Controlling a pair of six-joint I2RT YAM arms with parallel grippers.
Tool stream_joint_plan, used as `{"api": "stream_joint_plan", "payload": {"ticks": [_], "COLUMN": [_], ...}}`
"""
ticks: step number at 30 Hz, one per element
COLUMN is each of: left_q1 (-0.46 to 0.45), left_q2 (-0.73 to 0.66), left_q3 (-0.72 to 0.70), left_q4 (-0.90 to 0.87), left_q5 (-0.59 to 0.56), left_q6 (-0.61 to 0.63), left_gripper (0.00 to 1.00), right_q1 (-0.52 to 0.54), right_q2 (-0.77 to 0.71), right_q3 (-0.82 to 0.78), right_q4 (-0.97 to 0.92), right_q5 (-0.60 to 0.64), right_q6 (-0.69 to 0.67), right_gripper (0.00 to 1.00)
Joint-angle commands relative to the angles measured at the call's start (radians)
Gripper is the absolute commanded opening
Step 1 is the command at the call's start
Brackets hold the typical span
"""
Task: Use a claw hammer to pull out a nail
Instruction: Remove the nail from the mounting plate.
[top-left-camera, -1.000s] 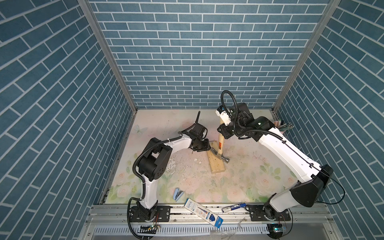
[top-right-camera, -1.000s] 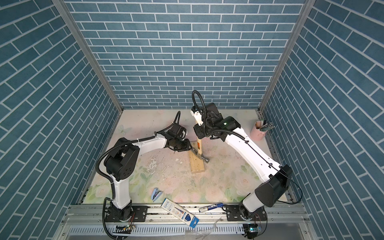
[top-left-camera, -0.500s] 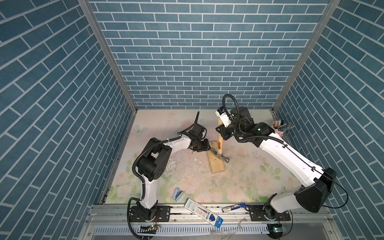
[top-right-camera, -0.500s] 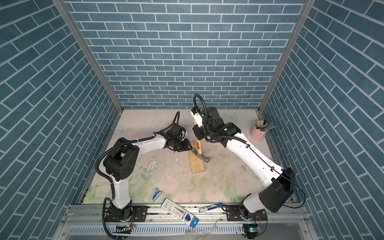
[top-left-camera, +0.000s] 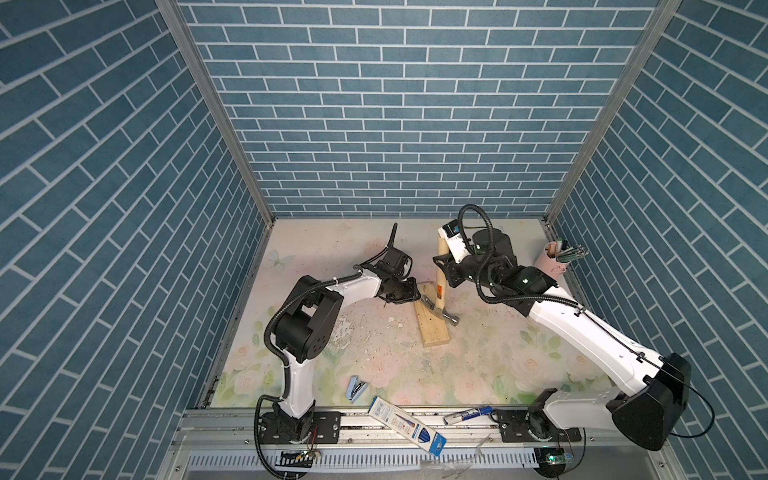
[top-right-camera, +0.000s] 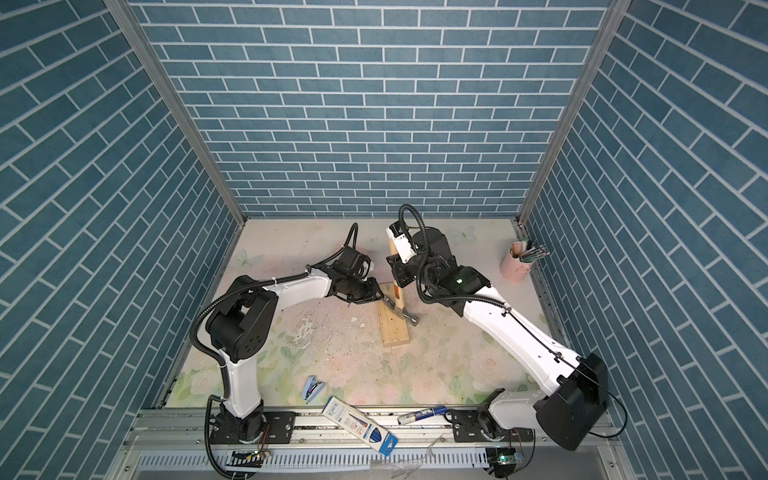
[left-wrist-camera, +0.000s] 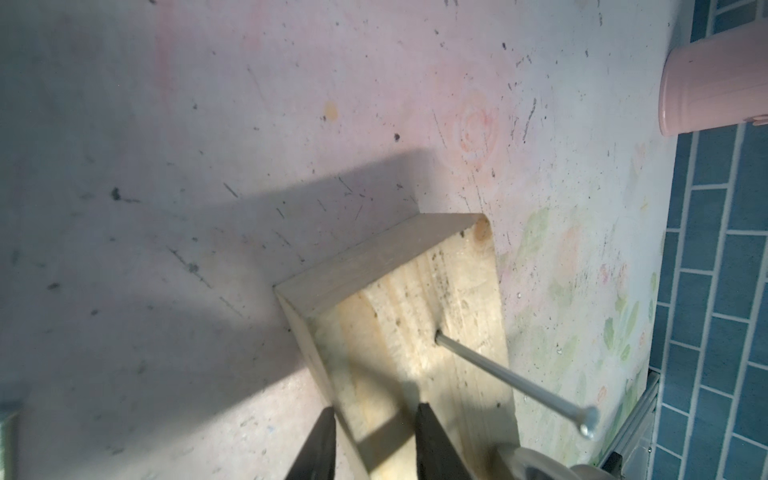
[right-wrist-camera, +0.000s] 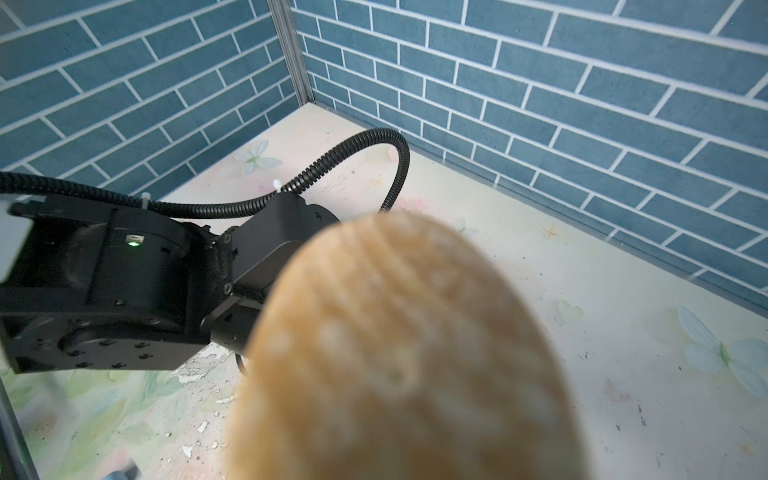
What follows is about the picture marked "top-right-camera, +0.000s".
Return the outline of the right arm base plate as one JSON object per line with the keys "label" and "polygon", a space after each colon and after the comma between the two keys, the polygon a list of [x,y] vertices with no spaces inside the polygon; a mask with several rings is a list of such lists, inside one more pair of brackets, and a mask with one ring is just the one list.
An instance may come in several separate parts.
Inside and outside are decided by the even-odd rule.
{"label": "right arm base plate", "polygon": [[533,429],[521,427],[504,429],[489,414],[478,410],[449,409],[443,416],[451,425],[454,441],[457,443],[526,443],[532,442],[535,437]]}

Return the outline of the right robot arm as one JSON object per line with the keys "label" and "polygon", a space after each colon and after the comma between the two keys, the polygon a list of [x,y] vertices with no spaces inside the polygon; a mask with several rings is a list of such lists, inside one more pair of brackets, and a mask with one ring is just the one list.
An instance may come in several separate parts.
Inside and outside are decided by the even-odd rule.
{"label": "right robot arm", "polygon": [[629,411],[609,387],[608,368],[596,354],[583,357],[544,333],[510,305],[488,278],[461,265],[445,235],[425,225],[418,210],[403,204],[387,230],[396,251],[387,259],[395,283],[413,284],[425,304],[440,304],[479,327],[529,373],[540,389],[526,398],[497,389],[477,410],[484,436],[497,440],[510,430],[541,429],[556,445],[576,450],[607,412],[611,402],[623,415]]}

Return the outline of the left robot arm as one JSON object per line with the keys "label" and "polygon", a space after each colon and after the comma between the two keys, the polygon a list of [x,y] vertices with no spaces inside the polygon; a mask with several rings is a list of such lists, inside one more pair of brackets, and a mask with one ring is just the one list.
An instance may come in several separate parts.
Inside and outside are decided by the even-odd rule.
{"label": "left robot arm", "polygon": [[254,280],[247,275],[236,278],[193,321],[190,341],[219,365],[224,393],[218,401],[234,418],[246,419],[263,407],[256,380],[256,356],[268,339],[276,314],[327,297],[347,304],[384,299],[370,275],[370,257],[357,249],[358,230],[358,225],[353,224],[339,250],[306,266],[302,273],[268,280]]}

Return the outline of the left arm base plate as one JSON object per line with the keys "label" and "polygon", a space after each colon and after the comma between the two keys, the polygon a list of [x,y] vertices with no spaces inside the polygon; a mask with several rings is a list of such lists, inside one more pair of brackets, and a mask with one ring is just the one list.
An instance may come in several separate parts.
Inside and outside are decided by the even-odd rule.
{"label": "left arm base plate", "polygon": [[289,444],[295,420],[296,414],[290,411],[254,411],[238,418],[224,408],[213,419],[209,440],[215,445]]}

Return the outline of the wooden plank with nails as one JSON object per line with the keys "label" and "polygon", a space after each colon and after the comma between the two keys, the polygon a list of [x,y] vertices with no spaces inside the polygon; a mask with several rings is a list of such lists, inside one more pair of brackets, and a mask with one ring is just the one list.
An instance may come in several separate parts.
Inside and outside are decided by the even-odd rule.
{"label": "wooden plank with nails", "polygon": [[378,308],[382,343],[385,348],[401,346],[410,342],[407,320],[393,313],[386,303],[387,300],[394,299],[393,284],[380,285],[384,298],[379,302]]}

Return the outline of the wooden claw hammer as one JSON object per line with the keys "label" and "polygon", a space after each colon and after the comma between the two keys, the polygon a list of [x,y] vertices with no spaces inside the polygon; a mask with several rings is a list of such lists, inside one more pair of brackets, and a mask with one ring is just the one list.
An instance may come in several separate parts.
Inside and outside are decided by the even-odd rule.
{"label": "wooden claw hammer", "polygon": [[396,283],[394,283],[393,291],[394,299],[386,301],[390,310],[399,317],[407,320],[411,325],[417,326],[419,324],[419,318],[409,313],[406,309],[402,289]]}

